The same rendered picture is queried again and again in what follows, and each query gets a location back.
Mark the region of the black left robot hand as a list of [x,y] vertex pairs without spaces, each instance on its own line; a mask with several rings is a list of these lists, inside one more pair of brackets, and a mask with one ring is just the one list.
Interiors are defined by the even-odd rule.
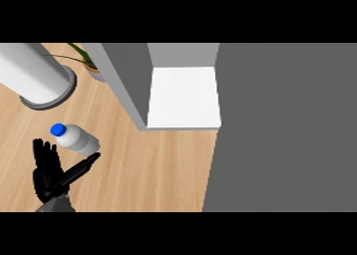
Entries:
[[71,183],[87,173],[100,154],[94,152],[68,170],[62,169],[56,146],[40,138],[32,139],[35,169],[32,183],[43,203],[69,191]]

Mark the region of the grey open cabinet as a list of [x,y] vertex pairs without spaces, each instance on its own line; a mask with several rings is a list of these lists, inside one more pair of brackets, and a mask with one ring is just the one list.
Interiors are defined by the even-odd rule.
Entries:
[[85,43],[82,47],[137,129],[220,127],[215,43]]

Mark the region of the dark grey cabinet door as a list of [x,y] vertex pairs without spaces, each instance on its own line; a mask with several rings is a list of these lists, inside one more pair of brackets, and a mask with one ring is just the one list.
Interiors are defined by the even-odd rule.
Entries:
[[357,44],[223,44],[207,211],[357,211]]

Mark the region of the white bottle with blue cap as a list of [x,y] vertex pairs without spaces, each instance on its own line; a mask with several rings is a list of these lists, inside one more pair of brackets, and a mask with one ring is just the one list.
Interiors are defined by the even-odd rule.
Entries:
[[50,134],[56,144],[82,156],[90,156],[100,148],[99,140],[75,125],[53,124]]

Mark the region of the green potted plant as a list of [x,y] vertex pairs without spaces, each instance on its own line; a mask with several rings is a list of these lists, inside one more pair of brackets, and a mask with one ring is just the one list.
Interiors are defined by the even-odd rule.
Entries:
[[100,71],[97,69],[97,66],[90,58],[90,55],[88,53],[74,44],[74,43],[68,43],[68,46],[72,48],[72,50],[77,52],[77,54],[79,55],[79,58],[72,58],[72,57],[68,57],[68,56],[63,56],[63,55],[50,55],[56,58],[63,58],[63,59],[68,59],[68,60],[72,60],[78,63],[82,64],[85,70],[87,70],[87,73],[88,75],[91,76],[91,78],[97,81],[97,82],[103,82],[105,81],[105,78],[100,74]]

